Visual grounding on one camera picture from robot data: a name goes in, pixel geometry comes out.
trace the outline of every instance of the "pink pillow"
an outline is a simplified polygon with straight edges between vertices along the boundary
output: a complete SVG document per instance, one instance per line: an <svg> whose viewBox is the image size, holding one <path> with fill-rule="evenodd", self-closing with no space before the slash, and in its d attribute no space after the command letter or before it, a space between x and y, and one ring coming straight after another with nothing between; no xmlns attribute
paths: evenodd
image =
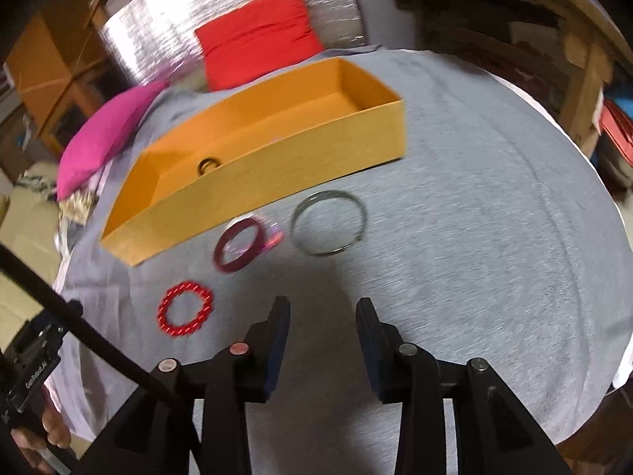
<svg viewBox="0 0 633 475"><path fill-rule="evenodd" d="M59 162L58 201L68 198L122 150L145 111L168 85L161 80L133 87L112 98L83 124Z"/></svg>

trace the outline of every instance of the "gray cloth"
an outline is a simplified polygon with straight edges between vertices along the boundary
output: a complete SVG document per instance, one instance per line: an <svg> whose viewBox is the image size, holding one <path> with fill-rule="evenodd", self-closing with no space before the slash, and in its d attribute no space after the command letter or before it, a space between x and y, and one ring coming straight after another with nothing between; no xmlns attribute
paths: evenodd
<svg viewBox="0 0 633 475"><path fill-rule="evenodd" d="M362 242L312 258L286 239L226 275L211 263L218 226L134 268L117 261L98 238L135 158L232 93L168 90L112 166L64 297L78 298L99 332L151 370L167 357L212 357L264 319L276 295L288 296L279 386L266 405L248 406L255 473L393 472L400 408L381 405L369 387L353 314L363 296L436 358L488 359L552 440L565 439L598 406L633 329L633 254L609 194L568 138L485 72L427 52L348 59L404 98L406 156L260 212L287 227L307 195L348 190L368 209ZM302 241L326 245L353 233L353 205L321 205L299 224ZM155 315L167 288L184 279L211 287L215 310L199 331L175 339ZM188 320L198 307L183 296L170 317ZM72 336L61 357L53 379L63 411L80 434L97 433L134 385ZM450 427L453 416L446 419ZM454 473L453 435L448 452Z"/></svg>

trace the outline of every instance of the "red fabric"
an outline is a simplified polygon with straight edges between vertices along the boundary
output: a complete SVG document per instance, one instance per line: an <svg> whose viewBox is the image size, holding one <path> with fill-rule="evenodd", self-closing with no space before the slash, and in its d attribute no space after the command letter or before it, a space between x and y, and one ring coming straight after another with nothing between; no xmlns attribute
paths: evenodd
<svg viewBox="0 0 633 475"><path fill-rule="evenodd" d="M606 100L600 116L600 128L612 139L615 147L633 166L633 123L612 101Z"/></svg>
<svg viewBox="0 0 633 475"><path fill-rule="evenodd" d="M253 0L195 34L211 90L246 84L323 51L303 0Z"/></svg>

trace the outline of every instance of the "open cardboard box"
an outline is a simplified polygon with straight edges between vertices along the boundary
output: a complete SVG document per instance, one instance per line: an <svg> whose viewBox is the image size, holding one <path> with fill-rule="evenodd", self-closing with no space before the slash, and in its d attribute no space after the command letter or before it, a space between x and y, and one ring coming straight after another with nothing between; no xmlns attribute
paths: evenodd
<svg viewBox="0 0 633 475"><path fill-rule="evenodd" d="M343 59L293 69L174 128L138 158L101 244L138 264L213 226L404 155L404 105ZM205 158L221 163L204 175Z"/></svg>

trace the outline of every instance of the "silver foil sheet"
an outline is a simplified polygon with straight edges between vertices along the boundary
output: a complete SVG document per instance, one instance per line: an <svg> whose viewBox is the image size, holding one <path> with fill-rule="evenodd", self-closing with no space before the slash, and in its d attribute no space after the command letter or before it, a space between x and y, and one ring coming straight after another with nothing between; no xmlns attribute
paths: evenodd
<svg viewBox="0 0 633 475"><path fill-rule="evenodd" d="M135 84L178 78L202 62L195 29L251 0L132 0L100 34ZM305 0L325 48L363 46L356 0Z"/></svg>

